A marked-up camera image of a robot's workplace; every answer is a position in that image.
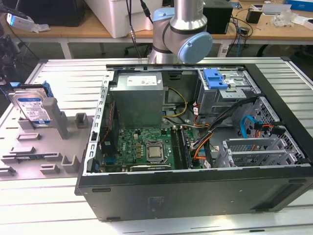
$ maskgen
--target metal slotted table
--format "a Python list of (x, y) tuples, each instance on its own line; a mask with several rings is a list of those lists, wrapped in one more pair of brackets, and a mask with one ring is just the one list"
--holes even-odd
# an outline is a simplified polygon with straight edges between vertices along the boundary
[[(67, 116), (93, 116), (107, 64), (146, 64), (145, 59), (49, 60), (36, 66), (27, 83), (50, 83)], [(205, 64), (256, 64), (313, 136), (313, 84), (292, 62), (275, 58), (212, 58)], [(0, 153), (17, 135), (18, 113), (10, 105), (0, 118)], [(75, 196), (76, 178), (0, 181), (0, 230), (13, 234), (249, 234), (313, 233), (313, 190), (276, 213), (101, 223), (84, 197)]]

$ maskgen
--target white object on desk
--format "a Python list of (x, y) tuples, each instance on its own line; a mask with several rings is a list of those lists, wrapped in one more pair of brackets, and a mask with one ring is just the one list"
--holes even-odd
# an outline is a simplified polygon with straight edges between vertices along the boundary
[(274, 15), (280, 14), (283, 11), (289, 10), (291, 4), (263, 4), (262, 11), (263, 14)]
[(305, 21), (305, 22), (303, 23), (303, 26), (304, 26), (305, 28), (308, 28), (308, 29), (310, 29), (310, 30), (313, 30), (313, 23), (310, 22), (310, 21)]
[(310, 18), (308, 17), (305, 17), (305, 16), (296, 16), (292, 22), (294, 24), (300, 24), (300, 25), (303, 25), (305, 21), (309, 20)]
[(27, 19), (23, 19), (18, 16), (7, 14), (6, 21), (9, 23), (11, 27), (19, 28), (21, 30), (29, 32), (39, 33), (51, 30), (49, 28), (49, 25), (47, 24), (34, 23), (34, 21), (29, 16), (27, 16)]
[[(99, 21), (113, 38), (125, 37), (130, 33), (125, 0), (85, 0)], [(162, 7), (162, 0), (145, 0), (151, 17)], [(150, 20), (145, 16), (140, 1), (132, 1), (132, 25), (136, 31), (152, 30)]]

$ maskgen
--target cpu socket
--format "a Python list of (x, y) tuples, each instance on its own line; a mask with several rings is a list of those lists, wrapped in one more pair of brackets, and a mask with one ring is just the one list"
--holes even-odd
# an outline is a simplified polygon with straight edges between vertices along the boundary
[(150, 163), (160, 163), (164, 161), (164, 149), (162, 141), (146, 143), (147, 161)]

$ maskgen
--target motherboard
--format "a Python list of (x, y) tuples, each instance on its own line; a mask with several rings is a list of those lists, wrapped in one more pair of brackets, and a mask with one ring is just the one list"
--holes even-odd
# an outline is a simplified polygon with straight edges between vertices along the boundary
[[(193, 131), (183, 131), (186, 149), (195, 140)], [(173, 141), (170, 128), (121, 129), (118, 136), (118, 148), (113, 165), (163, 165), (167, 169), (177, 169), (175, 160), (176, 141)]]

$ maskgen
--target floor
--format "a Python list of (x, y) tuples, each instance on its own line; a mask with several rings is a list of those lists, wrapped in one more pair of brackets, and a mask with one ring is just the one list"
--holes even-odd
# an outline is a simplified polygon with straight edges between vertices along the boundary
[[(131, 46), (128, 43), (109, 43), (104, 44), (106, 53), (101, 54), (99, 43), (71, 43), (70, 48), (73, 52), (74, 58), (123, 58), (125, 47)], [(31, 43), (29, 48), (40, 58), (40, 59), (63, 59), (63, 53), (61, 47), (57, 43)], [(256, 56), (260, 45), (246, 45), (241, 56), (242, 57), (254, 57)], [(140, 47), (140, 53), (144, 54), (146, 47)], [(313, 57), (308, 54), (303, 54), (299, 52), (299, 46), (279, 46), (271, 45), (268, 46), (264, 51), (264, 56), (288, 56), (292, 59), (298, 67), (307, 74), (311, 79), (313, 79)], [(208, 57), (216, 57), (218, 54), (219, 45), (214, 45)], [(229, 57), (235, 57), (237, 54), (237, 47), (234, 46), (232, 51), (229, 53)], [(129, 50), (129, 54), (126, 57), (136, 57), (136, 52), (134, 49)], [(25, 81), (32, 68), (36, 66), (37, 59), (29, 51), (22, 47), (20, 54), (17, 56), (16, 63), (17, 71)], [(0, 116), (5, 111), (9, 101), (5, 96), (0, 93)]]

